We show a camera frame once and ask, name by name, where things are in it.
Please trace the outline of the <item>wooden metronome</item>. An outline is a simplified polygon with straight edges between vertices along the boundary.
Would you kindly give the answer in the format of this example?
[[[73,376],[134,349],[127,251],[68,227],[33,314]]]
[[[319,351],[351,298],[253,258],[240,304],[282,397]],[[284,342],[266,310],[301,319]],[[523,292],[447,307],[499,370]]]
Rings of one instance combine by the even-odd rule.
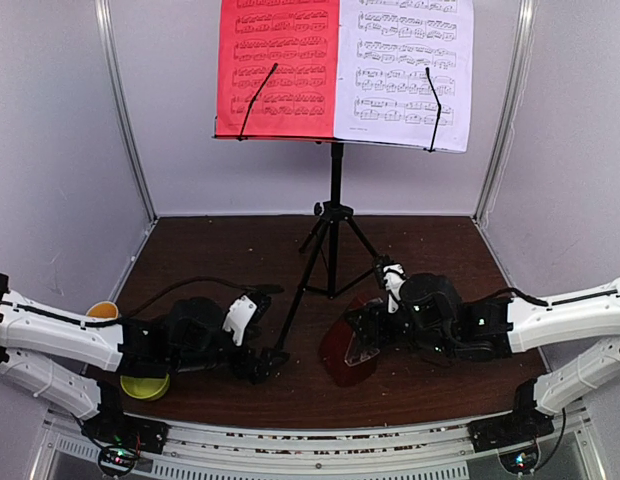
[[[318,359],[338,387],[354,387],[376,372],[379,350],[372,354],[363,351],[363,345],[355,330],[346,321],[346,316],[380,301],[379,297],[370,292],[357,295],[320,342]]]

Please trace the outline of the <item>black music stand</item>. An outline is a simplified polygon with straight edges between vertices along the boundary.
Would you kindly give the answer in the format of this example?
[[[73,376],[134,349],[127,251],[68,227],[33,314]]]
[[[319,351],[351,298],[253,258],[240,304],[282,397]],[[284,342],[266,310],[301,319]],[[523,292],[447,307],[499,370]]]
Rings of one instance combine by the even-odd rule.
[[[334,299],[356,286],[368,276],[374,276],[372,267],[345,284],[342,288],[337,287],[339,232],[341,224],[345,223],[350,227],[359,242],[374,259],[378,257],[378,252],[356,223],[354,219],[354,210],[341,203],[344,144],[339,141],[332,141],[330,143],[330,155],[330,197],[327,201],[315,205],[315,214],[318,216],[318,220],[298,249],[300,253],[304,253],[309,247],[313,248],[297,286],[284,324],[281,327],[279,336],[273,347],[277,350],[282,351],[284,349],[293,320],[305,293],[316,293],[326,298]],[[326,267],[327,281],[324,288],[309,284],[318,258],[324,259],[324,266]]]

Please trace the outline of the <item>white sheet music page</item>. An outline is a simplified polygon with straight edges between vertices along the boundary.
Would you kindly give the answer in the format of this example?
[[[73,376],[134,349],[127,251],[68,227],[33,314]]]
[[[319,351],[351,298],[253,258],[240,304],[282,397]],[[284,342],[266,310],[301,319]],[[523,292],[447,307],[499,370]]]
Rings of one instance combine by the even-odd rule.
[[[471,1],[341,2],[335,137],[466,152],[473,43]]]

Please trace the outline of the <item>red sheet music page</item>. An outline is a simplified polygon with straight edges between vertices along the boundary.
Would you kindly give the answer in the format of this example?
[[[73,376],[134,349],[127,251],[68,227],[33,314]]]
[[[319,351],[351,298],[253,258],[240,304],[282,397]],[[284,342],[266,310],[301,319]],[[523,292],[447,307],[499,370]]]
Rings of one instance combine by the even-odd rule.
[[[330,0],[222,2],[217,137],[332,137],[339,13]]]

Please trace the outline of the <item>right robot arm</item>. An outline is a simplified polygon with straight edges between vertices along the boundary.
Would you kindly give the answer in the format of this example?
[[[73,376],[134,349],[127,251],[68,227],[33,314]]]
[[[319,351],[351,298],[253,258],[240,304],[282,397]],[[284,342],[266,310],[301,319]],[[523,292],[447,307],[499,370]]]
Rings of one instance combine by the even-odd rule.
[[[343,355],[347,367],[376,359],[404,341],[451,359],[487,362],[538,347],[595,339],[588,350],[518,393],[503,419],[509,440],[525,440],[562,407],[620,376],[620,277],[600,286],[548,297],[510,287],[465,301],[443,275],[407,275],[399,264],[381,264],[375,276],[385,295],[350,310]]]

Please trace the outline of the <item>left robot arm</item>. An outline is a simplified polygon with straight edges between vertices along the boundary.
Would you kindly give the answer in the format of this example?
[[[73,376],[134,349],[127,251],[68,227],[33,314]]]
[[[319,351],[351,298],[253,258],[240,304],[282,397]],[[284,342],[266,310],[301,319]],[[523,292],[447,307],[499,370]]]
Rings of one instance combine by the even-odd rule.
[[[76,314],[41,304],[13,290],[0,273],[0,375],[94,423],[113,444],[127,442],[134,424],[121,410],[117,389],[75,374],[56,363],[75,360],[132,378],[164,379],[175,374],[227,367],[251,383],[265,379],[283,352],[248,344],[258,323],[282,292],[279,285],[238,285],[240,296],[222,309],[205,297],[179,300],[168,313],[147,321],[143,310],[156,294],[127,314],[112,302],[102,315]]]

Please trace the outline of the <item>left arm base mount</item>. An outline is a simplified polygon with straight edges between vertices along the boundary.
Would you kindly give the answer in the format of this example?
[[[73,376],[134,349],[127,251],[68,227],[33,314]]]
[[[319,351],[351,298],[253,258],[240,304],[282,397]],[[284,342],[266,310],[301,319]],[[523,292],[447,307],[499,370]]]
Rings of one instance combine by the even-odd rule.
[[[75,418],[81,433],[98,449],[97,467],[107,479],[130,474],[142,453],[161,454],[169,426],[123,411],[119,390],[107,382],[96,382],[100,399],[97,413],[86,419]]]

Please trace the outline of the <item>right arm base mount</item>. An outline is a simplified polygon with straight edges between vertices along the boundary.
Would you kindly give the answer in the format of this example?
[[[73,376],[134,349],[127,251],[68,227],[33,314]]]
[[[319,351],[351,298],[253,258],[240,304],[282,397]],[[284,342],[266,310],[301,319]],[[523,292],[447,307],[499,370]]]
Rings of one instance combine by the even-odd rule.
[[[519,451],[500,454],[504,469],[521,476],[537,473],[547,464],[548,459],[542,458],[538,439],[554,432],[554,416],[537,409],[534,398],[536,383],[536,379],[531,379],[517,387],[511,412],[474,420],[467,425],[476,453],[531,442],[530,446]]]

